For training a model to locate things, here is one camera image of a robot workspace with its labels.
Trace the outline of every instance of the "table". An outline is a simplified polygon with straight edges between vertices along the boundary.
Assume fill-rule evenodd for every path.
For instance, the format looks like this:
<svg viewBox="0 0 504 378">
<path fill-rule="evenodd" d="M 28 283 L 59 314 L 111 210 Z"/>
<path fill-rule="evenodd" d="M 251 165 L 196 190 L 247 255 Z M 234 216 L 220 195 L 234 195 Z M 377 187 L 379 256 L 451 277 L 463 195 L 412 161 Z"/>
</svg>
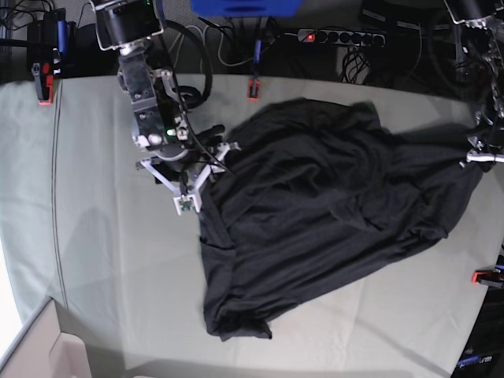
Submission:
<svg viewBox="0 0 504 378">
<path fill-rule="evenodd" d="M 202 87 L 200 75 L 180 75 Z M 461 102 L 381 88 L 215 76 L 197 131 L 232 128 L 271 102 L 306 97 L 371 101 L 392 132 L 471 126 Z M 271 323 L 274 338 L 206 334 L 205 281 L 194 214 L 176 215 L 170 192 L 135 170 L 132 111 L 115 77 L 63 80 L 55 104 L 36 105 L 31 83 L 0 87 L 0 239 L 26 319 L 45 295 L 63 332 L 86 344 L 94 378 L 450 376 L 504 236 L 504 174 L 484 176 L 447 240 L 308 302 Z"/>
</svg>

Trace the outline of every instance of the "wire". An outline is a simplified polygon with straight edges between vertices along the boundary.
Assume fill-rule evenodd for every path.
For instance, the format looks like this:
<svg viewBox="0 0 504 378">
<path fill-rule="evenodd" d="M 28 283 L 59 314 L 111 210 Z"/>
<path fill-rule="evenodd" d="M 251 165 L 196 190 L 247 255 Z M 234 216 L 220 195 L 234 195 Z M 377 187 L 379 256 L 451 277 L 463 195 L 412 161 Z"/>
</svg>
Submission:
<svg viewBox="0 0 504 378">
<path fill-rule="evenodd" d="M 172 29 L 175 29 L 176 31 L 182 33 L 188 33 L 187 36 L 191 39 L 192 37 L 189 36 L 189 34 L 193 35 L 190 31 L 188 31 L 187 29 L 185 29 L 185 27 L 181 24 L 178 24 L 176 23 L 175 21 L 169 21 L 169 20 L 166 20 L 165 21 L 166 23 L 166 26 L 168 28 L 172 28 Z M 167 57 L 167 60 L 170 62 L 171 59 L 170 59 L 170 56 L 169 56 L 169 50 L 166 46 L 166 43 L 165 43 L 165 40 L 163 39 L 163 36 L 162 35 L 159 35 L 158 36 L 159 40 L 160 40 L 160 44 L 161 44 L 161 48 L 164 50 L 164 52 L 166 53 L 166 57 Z M 173 85 L 175 87 L 175 92 L 176 92 L 176 95 L 179 99 L 179 108 L 180 108 L 180 112 L 181 112 L 181 115 L 182 115 L 182 118 L 184 119 L 184 121 L 186 122 L 186 125 L 187 125 L 187 130 L 189 130 L 189 132 L 191 133 L 191 136 L 192 136 L 192 139 L 195 141 L 196 145 L 198 146 L 198 148 L 200 149 L 200 151 L 202 153 L 204 153 L 205 155 L 207 155 L 212 161 L 215 161 L 215 163 L 217 165 L 219 165 L 222 169 L 228 171 L 228 168 L 226 167 L 226 165 L 224 163 L 222 163 L 221 161 L 219 161 L 216 157 L 214 157 L 206 148 L 205 146 L 203 146 L 203 144 L 201 143 L 201 141 L 199 140 L 198 138 L 198 135 L 195 133 L 195 130 L 192 128 L 191 126 L 191 122 L 189 121 L 189 119 L 187 118 L 187 104 L 185 102 L 185 98 L 182 96 L 182 92 L 181 92 L 181 89 L 179 87 L 179 81 L 178 79 L 176 78 L 176 75 L 173 75 L 172 76 L 172 79 L 173 79 Z"/>
<path fill-rule="evenodd" d="M 355 66 L 348 71 L 348 68 L 355 63 Z M 369 60 L 361 48 L 350 50 L 343 57 L 342 61 L 342 71 L 339 76 L 339 81 L 342 83 L 357 83 L 359 74 L 364 71 L 366 67 L 369 67 Z"/>
<path fill-rule="evenodd" d="M 11 11 L 12 11 L 11 13 L 9 13 L 9 14 L 8 14 L 8 15 L 4 18 L 4 20 L 2 20 L 2 21 L 4 21 L 4 22 L 7 22 L 7 19 L 8 19 L 11 15 L 13 15 L 14 13 L 29 14 L 29 15 L 31 16 L 31 18 L 33 19 L 33 21 L 34 21 L 34 22 L 36 22 L 36 21 L 37 21 L 37 17 L 35 16 L 35 14 L 33 14 L 33 12 L 32 12 L 32 11 L 22 10 L 22 9 L 18 9 L 18 8 L 16 8 L 16 7 L 14 7 L 14 8 L 13 8 L 12 6 L 0 6 L 0 10 L 2 10 L 2 9 L 7 9 L 7 10 L 11 10 Z"/>
<path fill-rule="evenodd" d="M 219 32 L 221 32 L 224 37 L 229 41 L 229 44 L 231 46 L 233 46 L 233 48 L 236 47 L 236 41 L 238 40 L 238 38 L 236 37 L 236 33 L 235 33 L 235 29 L 234 28 L 231 28 L 230 26 L 220 26 L 219 24 L 215 24 L 211 21 L 208 21 L 208 20 L 205 20 L 204 18 L 202 17 L 198 17 L 198 19 L 203 22 L 204 24 L 207 24 L 208 26 L 210 26 L 211 28 L 213 29 L 217 29 Z M 231 33 L 233 34 L 233 38 L 231 38 L 229 35 L 227 35 L 224 30 L 225 29 L 228 29 L 231 31 Z"/>
<path fill-rule="evenodd" d="M 203 30 L 200 29 L 198 26 L 195 25 L 188 25 L 186 26 L 187 29 L 194 29 L 198 32 L 202 39 L 203 46 L 206 49 L 206 32 L 209 29 L 209 26 L 206 25 Z M 175 62 L 173 63 L 173 68 L 176 68 L 178 62 L 179 62 L 179 56 L 180 56 L 180 50 L 182 49 L 183 41 L 185 40 L 185 37 L 182 35 L 182 33 L 179 33 L 178 36 L 175 38 L 173 41 L 173 44 L 170 46 L 169 52 L 171 53 L 173 50 L 173 47 L 175 46 L 177 41 L 180 41 L 179 46 L 176 50 L 176 55 L 175 55 Z M 201 58 L 199 61 L 199 72 L 203 72 L 203 59 Z"/>
<path fill-rule="evenodd" d="M 48 1 L 48 0 L 30 0 L 31 2 L 41 2 L 43 5 L 42 7 L 44 8 L 44 4 L 47 4 L 47 6 L 49 6 L 49 11 L 53 10 L 53 5 Z"/>
<path fill-rule="evenodd" d="M 206 50 L 205 46 L 203 46 L 202 41 L 198 39 L 198 37 L 192 33 L 190 30 L 186 29 L 183 25 L 175 22 L 175 21 L 170 21 L 166 20 L 165 21 L 165 26 L 167 28 L 174 29 L 175 31 L 182 33 L 184 36 L 188 37 L 189 40 L 193 42 L 193 44 L 196 47 L 196 50 L 199 52 L 200 56 L 203 59 L 203 72 L 205 74 L 205 87 L 203 89 L 203 92 L 201 93 L 200 96 L 195 98 L 193 101 L 189 102 L 189 108 L 193 109 L 195 107 L 200 106 L 203 102 L 205 102 L 208 97 L 210 96 L 210 92 L 212 90 L 212 83 L 213 83 L 213 77 L 212 77 L 212 61 L 210 60 L 210 56 L 208 54 L 208 51 Z M 161 47 L 163 50 L 165 50 L 167 56 L 169 57 L 169 50 L 166 49 L 166 44 L 163 39 L 163 36 L 160 35 L 161 41 Z"/>
<path fill-rule="evenodd" d="M 251 61 L 253 61 L 253 60 L 254 60 L 254 57 L 249 57 L 249 58 L 245 59 L 244 61 L 239 61 L 239 62 L 236 62 L 236 63 L 227 63 L 227 62 L 226 62 L 226 61 L 224 61 L 224 59 L 222 58 L 222 54 L 221 54 L 221 53 L 222 53 L 222 45 L 223 45 L 223 43 L 224 43 L 224 33 L 222 33 L 222 35 L 220 36 L 219 49 L 217 50 L 217 57 L 219 58 L 219 62 L 220 62 L 223 66 L 225 66 L 225 67 L 230 67 L 230 68 L 232 68 L 232 67 L 239 67 L 240 65 L 245 65 L 246 63 L 250 63 Z M 263 50 L 261 51 L 261 55 L 262 55 L 263 53 L 265 53 L 265 52 L 269 49 L 269 47 L 271 47 L 271 45 L 272 45 L 273 43 L 269 44 L 269 46 L 267 46 L 265 49 L 263 49 Z"/>
<path fill-rule="evenodd" d="M 432 16 L 431 22 L 429 23 L 427 28 L 427 48 L 429 52 L 429 57 L 431 58 L 432 66 L 434 67 L 434 70 L 438 74 L 439 78 L 444 82 L 444 84 L 449 89 L 451 89 L 455 93 L 457 97 L 460 98 L 462 97 L 461 91 L 467 90 L 468 87 L 460 83 L 459 84 L 453 83 L 451 80 L 447 78 L 447 76 L 443 72 L 443 69 L 441 68 L 441 65 L 439 64 L 439 60 L 436 57 L 434 50 L 434 27 L 445 14 L 446 10 L 440 9 Z"/>
<path fill-rule="evenodd" d="M 82 6 L 82 8 L 80 9 L 80 16 L 79 16 L 79 21 L 77 22 L 77 28 L 79 28 L 80 22 L 82 21 L 82 16 L 84 15 L 84 8 L 86 8 L 86 6 L 90 6 L 90 5 L 91 5 L 90 2 L 85 2 L 84 5 Z"/>
<path fill-rule="evenodd" d="M 419 48 L 418 48 L 417 62 L 415 63 L 415 65 L 413 66 L 411 71 L 409 72 L 408 76 L 405 77 L 404 80 L 397 86 L 398 89 L 401 89 L 401 87 L 406 83 L 406 81 L 408 81 L 410 79 L 410 77 L 413 75 L 413 73 L 417 69 L 418 65 L 420 64 L 420 60 L 422 59 L 422 50 L 424 48 L 424 43 L 422 42 L 422 27 L 420 24 L 418 24 L 418 41 L 419 41 L 418 42 Z"/>
</svg>

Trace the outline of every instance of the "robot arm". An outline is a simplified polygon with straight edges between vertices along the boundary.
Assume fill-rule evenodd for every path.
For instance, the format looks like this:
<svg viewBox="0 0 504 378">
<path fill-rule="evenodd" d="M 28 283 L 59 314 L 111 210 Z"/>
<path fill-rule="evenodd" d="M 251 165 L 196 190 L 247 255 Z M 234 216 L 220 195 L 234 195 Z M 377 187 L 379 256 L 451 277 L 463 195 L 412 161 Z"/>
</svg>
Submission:
<svg viewBox="0 0 504 378">
<path fill-rule="evenodd" d="M 484 43 L 477 43 L 480 59 L 491 73 L 491 90 L 487 101 L 481 110 L 476 113 L 476 133 L 468 137 L 474 147 L 467 154 L 465 166 L 471 161 L 488 162 L 489 169 L 496 162 L 503 162 L 504 155 L 504 101 L 502 98 L 501 71 L 504 69 L 504 60 L 498 43 L 498 32 L 504 26 L 496 13 L 504 9 L 502 0 L 444 0 L 455 24 L 465 25 L 468 28 L 481 29 L 486 33 Z"/>
<path fill-rule="evenodd" d="M 179 214 L 201 209 L 199 191 L 212 173 L 225 170 L 222 163 L 234 144 L 222 143 L 224 127 L 216 126 L 199 135 L 193 131 L 188 109 L 201 105 L 210 94 L 212 68 L 206 59 L 203 94 L 180 87 L 161 34 L 165 26 L 175 28 L 203 45 L 185 27 L 164 20 L 162 2 L 154 0 L 91 1 L 96 15 L 96 32 L 102 50 L 119 51 L 118 80 L 129 96 L 134 114 L 132 137 L 135 145 L 152 157 L 137 164 L 173 193 Z M 159 35 L 164 51 L 151 49 Z"/>
</svg>

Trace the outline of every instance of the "crumpled black fabric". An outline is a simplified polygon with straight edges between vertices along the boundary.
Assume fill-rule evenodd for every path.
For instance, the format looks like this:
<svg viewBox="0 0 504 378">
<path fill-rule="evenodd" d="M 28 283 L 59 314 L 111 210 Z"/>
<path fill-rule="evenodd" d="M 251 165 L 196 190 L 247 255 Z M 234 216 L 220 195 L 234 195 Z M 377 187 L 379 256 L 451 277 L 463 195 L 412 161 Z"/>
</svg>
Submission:
<svg viewBox="0 0 504 378">
<path fill-rule="evenodd" d="M 271 319 L 434 246 L 482 175 L 460 168 L 463 148 L 406 143 L 363 106 L 268 106 L 229 139 L 242 151 L 200 216 L 204 317 L 222 340 L 271 339 Z"/>
</svg>

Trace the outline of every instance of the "blue box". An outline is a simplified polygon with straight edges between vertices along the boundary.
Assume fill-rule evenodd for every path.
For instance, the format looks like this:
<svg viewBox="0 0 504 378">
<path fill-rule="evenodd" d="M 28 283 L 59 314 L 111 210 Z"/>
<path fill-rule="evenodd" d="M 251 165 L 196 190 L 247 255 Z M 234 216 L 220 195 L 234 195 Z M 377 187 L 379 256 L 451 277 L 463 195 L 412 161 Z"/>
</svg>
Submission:
<svg viewBox="0 0 504 378">
<path fill-rule="evenodd" d="M 293 16 L 301 0 L 191 0 L 200 16 Z"/>
</svg>

